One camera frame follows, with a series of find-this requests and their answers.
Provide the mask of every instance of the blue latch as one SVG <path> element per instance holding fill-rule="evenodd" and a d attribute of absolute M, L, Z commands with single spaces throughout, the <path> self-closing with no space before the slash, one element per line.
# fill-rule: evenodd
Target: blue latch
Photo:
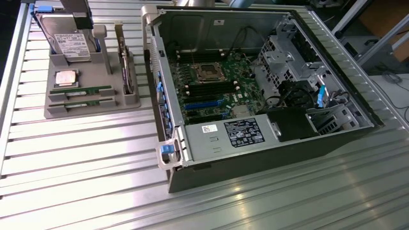
<path fill-rule="evenodd" d="M 324 107 L 324 104 L 323 104 L 324 94 L 326 94 L 326 85 L 322 85 L 320 93 L 318 97 L 318 104 L 319 104 L 319 107 L 322 108 Z"/>
<path fill-rule="evenodd" d="M 163 145 L 163 146 L 161 146 L 161 154 L 162 155 L 171 154 L 174 152 L 175 152 L 174 145 Z"/>
<path fill-rule="evenodd" d="M 159 84 L 158 84 L 158 87 L 157 87 L 157 92 L 159 92 L 161 91 L 161 88 L 162 88 L 162 81 L 159 82 Z"/>
<path fill-rule="evenodd" d="M 54 13 L 53 6 L 39 6 L 38 13 Z"/>

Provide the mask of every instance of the gray component tray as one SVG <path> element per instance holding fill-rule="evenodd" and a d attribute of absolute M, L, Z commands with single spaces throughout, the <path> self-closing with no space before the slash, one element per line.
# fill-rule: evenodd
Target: gray component tray
<path fill-rule="evenodd" d="M 135 64 L 133 53 L 130 53 L 129 64 L 131 66 L 130 73 L 133 77 L 133 86 L 134 86 L 134 94 L 125 95 L 125 85 L 123 85 L 123 70 L 119 62 L 119 56 L 117 52 L 109 52 L 109 59 L 113 68 L 113 74 L 107 74 L 105 61 L 98 62 L 74 62 L 70 66 L 55 66 L 54 61 L 50 62 L 50 70 L 49 70 L 49 79 L 47 79 L 47 96 L 46 96 L 46 110 L 45 117 L 46 118 L 58 118 L 66 116 L 75 115 L 87 115 L 94 113 L 102 113 L 107 111 L 118 111 L 125 109 L 133 109 L 142 106 L 141 95 L 139 95 L 139 86 L 137 80 L 135 73 Z M 78 81 L 82 88 L 86 87 L 97 87 L 111 85 L 115 89 L 115 95 L 111 93 L 106 94 L 105 90 L 102 90 L 101 94 L 89 95 L 89 96 L 77 96 L 69 97 L 65 101 L 53 101 L 50 96 L 50 91 L 55 89 L 55 75 L 58 71 L 62 70 L 79 70 Z M 67 109 L 67 112 L 62 110 L 62 112 L 53 112 L 55 110 L 51 109 L 50 105 L 61 104 L 61 103 L 73 103 L 82 101 L 98 100 L 105 97 L 113 97 L 115 100 L 115 104 L 91 106 L 91 107 L 78 107 Z"/>

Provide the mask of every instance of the green circuit board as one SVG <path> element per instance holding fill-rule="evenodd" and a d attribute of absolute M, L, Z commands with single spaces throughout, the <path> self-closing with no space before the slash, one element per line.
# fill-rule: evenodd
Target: green circuit board
<path fill-rule="evenodd" d="M 255 115 L 262 109 L 264 99 L 262 91 L 255 78 L 251 78 L 250 61 L 243 57 L 242 53 L 232 52 L 230 57 L 220 62 L 202 62 L 202 63 L 178 63 L 170 61 L 171 71 L 174 74 L 174 83 L 178 92 L 178 99 L 182 108 L 182 113 L 187 124 L 202 123 L 203 117 L 211 120 L 224 120 L 236 118 L 234 113 L 235 106 L 246 105 L 248 115 Z M 207 84 L 202 83 L 198 71 L 194 65 L 218 65 L 224 74 L 224 81 L 238 81 L 240 89 L 231 93 L 215 94 L 219 106 L 199 109 L 186 109 L 186 100 L 191 97 L 187 95 L 186 85 Z"/>

